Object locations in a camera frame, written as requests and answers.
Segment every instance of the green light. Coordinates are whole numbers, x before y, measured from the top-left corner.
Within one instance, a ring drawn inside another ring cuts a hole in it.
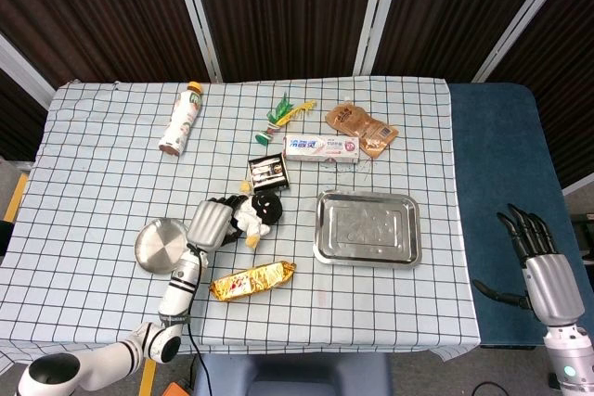
[[[563,371],[569,377],[575,376],[575,369],[572,366],[566,365],[565,368],[563,368]]]

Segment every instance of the round metal plate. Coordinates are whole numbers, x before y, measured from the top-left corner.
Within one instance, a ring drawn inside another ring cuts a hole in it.
[[[186,227],[173,218],[150,222],[136,237],[136,261],[150,273],[171,273],[186,249],[186,233]]]

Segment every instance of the bread packet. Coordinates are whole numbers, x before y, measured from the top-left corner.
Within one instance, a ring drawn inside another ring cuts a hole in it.
[[[247,297],[282,285],[291,279],[294,271],[294,263],[263,264],[214,280],[211,283],[211,292],[220,301]]]
[[[333,129],[359,138],[361,150],[376,159],[398,136],[395,127],[374,120],[362,108],[344,102],[326,115],[326,122]]]

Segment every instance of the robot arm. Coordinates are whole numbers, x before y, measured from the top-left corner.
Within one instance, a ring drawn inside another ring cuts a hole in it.
[[[594,350],[588,334],[576,326],[585,309],[571,266],[557,252],[540,217],[509,206],[515,222],[503,213],[497,217],[511,236],[527,296],[500,294],[478,280],[472,283],[489,299],[532,310],[547,327],[545,346],[563,395],[594,394]]]
[[[189,308],[206,268],[207,252],[218,249],[233,210],[222,203],[202,201],[187,231],[188,248],[172,272],[161,298],[161,325],[144,323],[126,340],[94,351],[48,354],[25,369],[18,396],[66,396],[78,387],[99,390],[134,373],[145,357],[160,364],[171,361],[189,322]]]

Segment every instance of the gold wrapped snack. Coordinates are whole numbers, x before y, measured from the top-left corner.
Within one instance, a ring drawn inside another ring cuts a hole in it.
[[[263,264],[240,273],[227,275],[211,283],[211,292],[220,301],[250,296],[287,282],[295,271],[295,263]]]

